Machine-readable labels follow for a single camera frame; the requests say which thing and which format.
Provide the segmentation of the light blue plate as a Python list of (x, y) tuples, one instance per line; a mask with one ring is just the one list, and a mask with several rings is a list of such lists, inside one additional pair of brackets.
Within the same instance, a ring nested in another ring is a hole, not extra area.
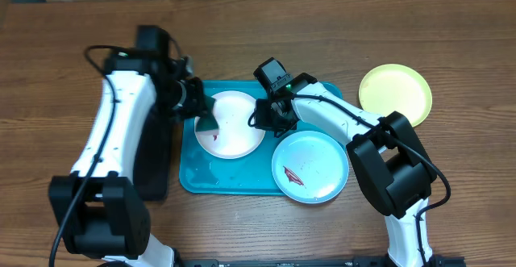
[(319, 204), (332, 200), (343, 190), (349, 164), (342, 145), (330, 136), (318, 131), (299, 131), (276, 147), (272, 174), (289, 198)]

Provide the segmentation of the yellow green plate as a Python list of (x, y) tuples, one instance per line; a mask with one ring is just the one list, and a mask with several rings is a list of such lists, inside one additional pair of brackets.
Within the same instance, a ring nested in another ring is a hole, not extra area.
[(424, 77), (416, 70), (399, 64), (379, 65), (363, 77), (358, 98), (368, 112), (387, 116), (403, 114), (413, 127), (431, 112), (432, 93)]

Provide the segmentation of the white plate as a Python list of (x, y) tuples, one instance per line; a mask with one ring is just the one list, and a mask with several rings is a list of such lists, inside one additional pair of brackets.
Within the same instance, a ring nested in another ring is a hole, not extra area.
[(235, 90), (214, 94), (213, 98), (218, 134), (195, 131), (202, 148), (223, 159), (240, 158), (256, 150), (265, 135), (264, 130), (248, 126), (256, 100), (249, 94)]

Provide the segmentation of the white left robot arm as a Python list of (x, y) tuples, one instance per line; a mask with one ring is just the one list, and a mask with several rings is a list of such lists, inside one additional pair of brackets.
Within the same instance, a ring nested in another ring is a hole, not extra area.
[(48, 187), (54, 245), (104, 266), (175, 266), (146, 204), (166, 195), (173, 124), (207, 114), (202, 81), (187, 56), (123, 51), (98, 70), (103, 94), (89, 138)]

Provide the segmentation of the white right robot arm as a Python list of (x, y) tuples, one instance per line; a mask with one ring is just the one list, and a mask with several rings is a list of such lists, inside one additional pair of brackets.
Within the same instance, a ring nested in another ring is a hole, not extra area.
[(432, 266), (425, 214), (431, 183), (441, 172), (431, 162), (409, 120), (393, 113), (380, 117), (327, 92), (302, 73), (255, 71), (267, 97), (256, 103), (252, 127), (282, 136), (297, 122), (312, 124), (345, 146), (360, 190), (386, 219), (389, 263)]

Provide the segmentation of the green pink sponge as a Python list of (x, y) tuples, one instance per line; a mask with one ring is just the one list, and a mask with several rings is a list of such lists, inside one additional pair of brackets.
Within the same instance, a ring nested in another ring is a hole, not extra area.
[(218, 134), (218, 122), (214, 117), (214, 105), (216, 100), (209, 96), (204, 96), (206, 104), (206, 113), (199, 116), (197, 124), (195, 125), (195, 131), (202, 135), (213, 135)]

